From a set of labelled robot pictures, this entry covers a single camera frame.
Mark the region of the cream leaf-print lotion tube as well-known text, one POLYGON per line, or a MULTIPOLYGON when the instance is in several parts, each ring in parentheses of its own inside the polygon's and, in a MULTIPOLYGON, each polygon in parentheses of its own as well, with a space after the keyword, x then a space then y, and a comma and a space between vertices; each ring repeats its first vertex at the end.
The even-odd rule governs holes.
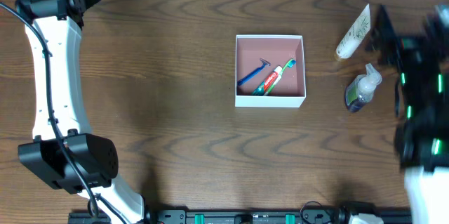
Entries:
POLYGON ((336 60, 350 58, 361 45, 370 29, 370 4, 367 4, 335 49, 336 60))

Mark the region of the green toothbrush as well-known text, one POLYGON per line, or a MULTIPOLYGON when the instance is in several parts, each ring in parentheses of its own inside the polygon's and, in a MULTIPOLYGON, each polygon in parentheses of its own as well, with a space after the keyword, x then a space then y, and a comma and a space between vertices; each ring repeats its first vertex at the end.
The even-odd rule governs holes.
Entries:
POLYGON ((276 75, 276 78, 273 81, 269 82, 268 88, 265 90, 264 95, 269 95, 270 92, 273 90, 273 88, 275 87, 275 85, 277 85, 282 76, 283 76, 283 72, 287 69, 287 68, 291 68, 295 65, 296 61, 294 59, 290 59, 278 72, 276 75))

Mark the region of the clear foam pump bottle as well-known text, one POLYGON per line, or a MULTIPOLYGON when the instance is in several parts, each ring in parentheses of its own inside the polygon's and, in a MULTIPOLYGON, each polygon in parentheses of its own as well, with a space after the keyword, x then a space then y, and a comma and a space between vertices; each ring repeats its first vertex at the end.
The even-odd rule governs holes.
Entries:
POLYGON ((371 63, 366 64, 366 74, 358 75, 345 89, 344 101, 347 109, 350 112, 358 112, 373 99, 375 89, 381 82, 381 74, 371 63))

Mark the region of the white box pink interior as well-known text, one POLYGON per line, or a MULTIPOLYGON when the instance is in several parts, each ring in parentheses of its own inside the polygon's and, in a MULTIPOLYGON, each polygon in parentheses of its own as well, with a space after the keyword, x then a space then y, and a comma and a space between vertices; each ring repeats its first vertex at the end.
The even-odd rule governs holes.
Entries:
POLYGON ((307 97, 304 66, 304 42, 300 35, 238 34, 235 51, 235 106, 299 108, 307 97), (242 86, 237 81, 255 68, 263 58, 271 63, 242 86), (252 92, 279 65, 283 67, 290 59, 295 65, 283 72, 280 82, 269 95, 256 96, 252 92))

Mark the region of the blue disposable razor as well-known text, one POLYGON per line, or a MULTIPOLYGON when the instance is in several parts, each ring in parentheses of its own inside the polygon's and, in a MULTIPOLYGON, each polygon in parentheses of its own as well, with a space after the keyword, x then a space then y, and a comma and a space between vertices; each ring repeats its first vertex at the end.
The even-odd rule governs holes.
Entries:
POLYGON ((249 81, 250 79, 252 79, 255 75, 259 74, 265 67, 270 66, 271 63, 268 62, 267 60, 261 58, 260 61, 262 62, 262 65, 260 67, 255 68, 252 72, 250 72, 249 74, 247 74, 245 77, 243 77, 242 79, 239 79, 237 81, 237 85, 238 86, 242 86, 243 84, 245 84, 247 81, 249 81))

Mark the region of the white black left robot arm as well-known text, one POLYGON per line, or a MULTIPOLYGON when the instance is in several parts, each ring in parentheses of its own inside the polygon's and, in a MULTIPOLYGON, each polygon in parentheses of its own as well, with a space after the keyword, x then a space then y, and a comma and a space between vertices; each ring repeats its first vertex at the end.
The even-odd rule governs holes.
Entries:
POLYGON ((32 49, 36 116, 32 141, 20 145, 23 166, 54 190, 88 201, 86 220, 148 220, 144 198, 119 175, 116 148, 96 136, 86 115, 79 52, 84 13, 100 0, 16 0, 32 49))

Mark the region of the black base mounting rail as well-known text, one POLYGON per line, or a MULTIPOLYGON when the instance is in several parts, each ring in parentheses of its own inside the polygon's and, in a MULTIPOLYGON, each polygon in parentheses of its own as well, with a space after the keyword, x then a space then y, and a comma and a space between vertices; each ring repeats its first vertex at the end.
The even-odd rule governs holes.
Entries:
POLYGON ((345 202, 339 207, 307 202, 299 210, 291 211, 190 211, 146 209, 136 223, 153 224, 299 224, 299 223, 387 223, 412 222, 409 209, 376 208, 372 203, 345 202))

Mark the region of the red white toothpaste tube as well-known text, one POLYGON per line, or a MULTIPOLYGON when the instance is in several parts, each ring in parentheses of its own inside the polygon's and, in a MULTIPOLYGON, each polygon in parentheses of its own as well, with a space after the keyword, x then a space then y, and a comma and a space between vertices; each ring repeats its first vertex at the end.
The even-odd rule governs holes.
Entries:
POLYGON ((276 78, 277 72, 281 69, 281 66, 277 66, 272 73, 270 73, 265 80, 252 92, 252 95, 263 96, 265 90, 268 88, 269 82, 276 78))

